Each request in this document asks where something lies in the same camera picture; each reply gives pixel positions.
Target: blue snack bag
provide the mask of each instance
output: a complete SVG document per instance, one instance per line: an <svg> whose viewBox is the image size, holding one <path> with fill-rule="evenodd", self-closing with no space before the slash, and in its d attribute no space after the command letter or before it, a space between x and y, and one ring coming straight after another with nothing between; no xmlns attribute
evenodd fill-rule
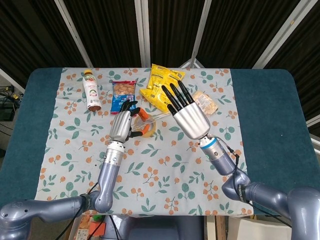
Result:
<svg viewBox="0 0 320 240"><path fill-rule="evenodd" d="M136 81L113 81L113 96L111 105L111 114L117 114L120 112L122 103L126 100L136 100ZM135 109L136 105L130 107L130 110Z"/></svg>

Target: snack bag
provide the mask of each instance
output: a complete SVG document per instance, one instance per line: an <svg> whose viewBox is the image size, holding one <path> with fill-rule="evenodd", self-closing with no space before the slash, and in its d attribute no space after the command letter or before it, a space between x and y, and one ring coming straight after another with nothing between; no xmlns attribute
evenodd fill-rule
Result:
<svg viewBox="0 0 320 240"><path fill-rule="evenodd" d="M170 84L179 87L178 81L182 80L185 76L183 71L174 71L166 67L152 64L151 74L147 89L140 89L141 94L154 106L160 109L162 112L167 113L167 104L170 104L170 100L162 90L161 86L166 88L174 94Z"/></svg>
<svg viewBox="0 0 320 240"><path fill-rule="evenodd" d="M135 101L136 81L113 81L113 97L111 105L111 114L120 112L122 103L126 100ZM130 109L135 109L136 105L131 106Z"/></svg>
<svg viewBox="0 0 320 240"><path fill-rule="evenodd" d="M210 116L218 109L218 105L207 94L201 91L196 91L192 98L207 116Z"/></svg>

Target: table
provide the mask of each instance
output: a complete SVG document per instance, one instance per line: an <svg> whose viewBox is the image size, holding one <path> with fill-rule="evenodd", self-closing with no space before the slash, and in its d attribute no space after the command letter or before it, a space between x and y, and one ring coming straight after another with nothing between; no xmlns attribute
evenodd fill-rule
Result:
<svg viewBox="0 0 320 240"><path fill-rule="evenodd" d="M30 76L0 172L0 206L35 197L62 71L37 69ZM319 165L292 76L279 69L231 69L231 75L251 180L284 192L317 187Z"/></svg>

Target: black curtain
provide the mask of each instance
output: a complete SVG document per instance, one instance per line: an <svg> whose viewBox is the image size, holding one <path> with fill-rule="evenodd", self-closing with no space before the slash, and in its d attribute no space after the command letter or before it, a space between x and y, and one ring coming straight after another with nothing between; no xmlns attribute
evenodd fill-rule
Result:
<svg viewBox="0 0 320 240"><path fill-rule="evenodd" d="M293 76L306 120L320 114L320 1L297 26L266 68ZM320 127L309 128L320 137Z"/></svg>
<svg viewBox="0 0 320 240"><path fill-rule="evenodd" d="M151 63L177 68L191 58L204 0L148 0Z"/></svg>
<svg viewBox="0 0 320 240"><path fill-rule="evenodd" d="M64 0L95 67L141 67L134 0Z"/></svg>
<svg viewBox="0 0 320 240"><path fill-rule="evenodd" d="M299 0L213 0L197 59L206 68L252 68Z"/></svg>
<svg viewBox="0 0 320 240"><path fill-rule="evenodd" d="M320 137L320 122L309 127L309 132L317 137Z"/></svg>
<svg viewBox="0 0 320 240"><path fill-rule="evenodd" d="M0 68L22 87L37 68L84 67L52 0L0 1Z"/></svg>

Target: plastic bottle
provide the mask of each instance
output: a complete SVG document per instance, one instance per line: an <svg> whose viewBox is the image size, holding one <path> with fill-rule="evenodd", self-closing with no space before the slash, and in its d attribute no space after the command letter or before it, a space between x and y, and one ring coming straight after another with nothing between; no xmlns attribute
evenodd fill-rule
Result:
<svg viewBox="0 0 320 240"><path fill-rule="evenodd" d="M90 69L84 70L82 83L85 91L86 106L88 110L92 112L99 111L101 109L101 103L98 94L98 84Z"/></svg>

